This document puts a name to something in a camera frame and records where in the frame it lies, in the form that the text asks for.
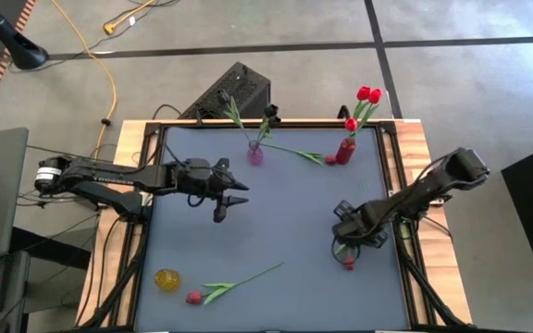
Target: black stand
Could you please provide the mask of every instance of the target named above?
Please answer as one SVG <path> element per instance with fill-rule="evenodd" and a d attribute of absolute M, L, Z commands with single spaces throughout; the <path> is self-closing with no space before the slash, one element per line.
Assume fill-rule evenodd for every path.
<path fill-rule="evenodd" d="M 9 252 L 15 253 L 22 250 L 29 253 L 31 257 L 79 269 L 88 269 L 90 263 L 89 251 L 14 227 Z"/>
<path fill-rule="evenodd" d="M 19 69 L 34 69 L 48 60 L 46 51 L 17 32 L 0 13 L 0 41 Z"/>

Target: floor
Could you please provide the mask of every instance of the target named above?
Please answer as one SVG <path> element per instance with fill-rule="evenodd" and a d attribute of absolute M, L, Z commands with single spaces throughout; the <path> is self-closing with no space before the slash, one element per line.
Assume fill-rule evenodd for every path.
<path fill-rule="evenodd" d="M 103 22 L 132 5 L 59 3 L 89 44 L 105 38 Z M 37 0 L 24 33 L 55 60 L 81 51 L 48 0 Z M 466 297 L 479 327 L 533 331 L 533 256 L 499 172 L 533 153 L 533 0 L 182 0 L 96 51 L 105 52 L 118 89 L 105 143 L 116 143 L 123 119 L 149 118 L 163 103 L 186 109 L 236 61 L 272 80 L 284 117 L 334 117 L 357 87 L 383 88 L 377 117 L 421 118 L 432 155 L 474 148 L 494 171 L 446 205 Z M 8 72 L 0 130 L 24 126 L 33 145 L 90 154 L 110 100 L 104 72 L 82 57 Z M 104 158 L 114 153 L 107 148 Z M 22 189 L 49 155 L 28 151 Z M 88 214 L 76 203 L 22 207 L 17 226 L 52 235 Z M 81 244 L 92 226 L 65 239 Z M 35 266 L 31 282 L 58 269 Z M 30 332 L 71 326 L 75 308 L 54 306 L 62 296 L 63 303 L 79 298 L 82 276 L 69 270 L 31 294 L 33 309 L 48 310 L 31 315 Z"/>

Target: red tulip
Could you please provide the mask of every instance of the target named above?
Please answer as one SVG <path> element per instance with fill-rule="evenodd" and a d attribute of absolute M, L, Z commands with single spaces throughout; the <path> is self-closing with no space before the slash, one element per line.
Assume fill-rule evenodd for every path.
<path fill-rule="evenodd" d="M 337 164 L 337 156 L 335 156 L 335 155 L 326 155 L 326 157 L 324 157 L 324 162 L 326 162 L 326 164 L 328 164 L 328 165 L 335 165 L 335 164 Z"/>
<path fill-rule="evenodd" d="M 359 101 L 364 101 L 369 97 L 369 87 L 363 86 L 359 88 L 359 92 L 357 92 L 357 99 Z"/>
<path fill-rule="evenodd" d="M 369 103 L 377 104 L 380 98 L 381 98 L 381 90 L 374 89 L 373 91 L 371 91 L 371 94 L 369 94 Z"/>
<path fill-rule="evenodd" d="M 355 268 L 355 258 L 350 254 L 345 255 L 344 259 L 342 259 L 342 265 L 346 270 L 353 270 Z"/>
<path fill-rule="evenodd" d="M 200 304 L 203 301 L 203 294 L 201 291 L 192 291 L 186 295 L 186 303 L 188 304 Z"/>
<path fill-rule="evenodd" d="M 348 118 L 344 122 L 344 128 L 346 128 L 348 131 L 356 131 L 357 126 L 359 126 L 359 122 L 353 117 Z"/>

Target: black metal frame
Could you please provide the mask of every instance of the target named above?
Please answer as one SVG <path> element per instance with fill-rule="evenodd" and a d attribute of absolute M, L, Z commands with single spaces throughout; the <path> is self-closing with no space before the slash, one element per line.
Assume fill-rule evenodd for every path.
<path fill-rule="evenodd" d="M 260 126 L 259 122 L 255 123 L 249 123 L 244 124 L 244 126 L 248 129 L 257 129 Z M 144 132 L 144 139 L 143 139 L 143 145 L 141 149 L 140 154 L 140 161 L 139 166 L 142 166 L 147 162 L 147 156 L 150 152 L 151 148 L 151 137 L 153 134 L 157 135 L 156 143 L 155 143 L 155 149 L 157 150 L 157 153 L 155 154 L 155 158 L 153 163 L 159 163 L 162 158 L 162 154 L 164 152 L 164 149 L 162 149 L 163 145 L 162 142 L 165 141 L 166 138 L 166 131 L 170 127 L 186 127 L 190 129 L 236 129 L 236 125 L 233 123 L 214 123 L 214 122 L 196 122 L 196 123 L 170 123 L 170 124 L 162 124 L 162 123 L 148 123 L 145 127 Z M 280 127 L 285 128 L 295 128 L 295 129 L 334 129 L 334 128 L 343 128 L 343 123 L 339 121 L 318 121 L 318 122 L 312 122 L 312 121 L 283 121 L 280 124 Z M 383 135 L 387 134 L 390 136 L 390 142 L 392 146 L 392 152 L 394 160 L 396 161 L 396 167 L 398 171 L 398 177 L 399 182 L 401 184 L 401 188 L 406 187 L 406 176 L 404 173 L 404 167 L 403 167 L 403 161 L 400 154 L 400 147 L 398 145 L 398 138 L 396 133 L 396 128 L 393 121 L 380 121 L 380 122 L 372 122 L 365 125 L 366 128 L 373 129 L 376 133 L 376 140 L 378 144 L 378 153 L 379 153 L 379 162 L 382 167 L 382 172 L 384 174 L 384 184 L 386 186 L 387 193 L 390 193 L 390 191 L 395 191 L 395 189 L 392 188 L 392 182 L 391 182 L 391 176 L 390 176 L 390 167 L 388 162 L 388 157 L 386 156 L 386 148 L 383 141 Z M 394 230 L 398 229 L 398 225 L 394 225 Z M 129 225 L 127 228 L 126 237 L 123 243 L 123 250 L 122 255 L 120 258 L 119 263 L 119 269 L 118 269 L 118 275 L 122 275 L 122 272 L 124 272 L 125 268 L 127 267 L 128 261 L 129 261 L 129 253 L 130 249 L 133 243 L 133 236 L 134 236 L 135 228 L 132 225 Z M 411 232 L 414 237 L 411 239 L 413 250 L 414 250 L 414 258 L 416 265 L 423 271 L 425 274 L 425 265 L 423 263 L 423 256 L 421 253 L 419 238 L 416 235 L 415 230 L 412 226 L 409 226 L 409 232 Z M 400 272 L 401 272 L 401 279 L 403 283 L 403 295 L 404 295 L 404 302 L 406 305 L 406 312 L 408 315 L 408 321 L 410 327 L 413 327 L 415 325 L 418 325 L 418 317 L 416 315 L 416 308 L 415 308 L 415 298 L 413 294 L 413 288 L 410 281 L 410 276 L 408 271 L 406 270 L 406 267 L 403 265 L 402 260 L 400 257 L 398 257 L 399 263 L 400 263 Z M 143 272 L 143 265 L 140 266 L 140 268 L 137 270 L 137 272 L 134 274 L 133 277 L 133 289 L 131 291 L 130 296 L 130 305 L 129 305 L 129 314 L 127 317 L 127 326 L 133 327 L 135 322 L 135 314 L 137 311 L 138 303 L 139 303 L 139 287 L 141 285 L 141 274 Z M 425 301 L 425 308 L 426 313 L 428 315 L 428 323 L 435 324 L 435 315 L 434 311 L 430 307 L 430 304 L 428 303 L 427 298 L 424 298 Z M 110 313 L 109 316 L 109 325 L 115 326 L 117 324 L 118 320 L 118 308 L 120 306 L 120 300 L 114 305 L 113 311 Z"/>

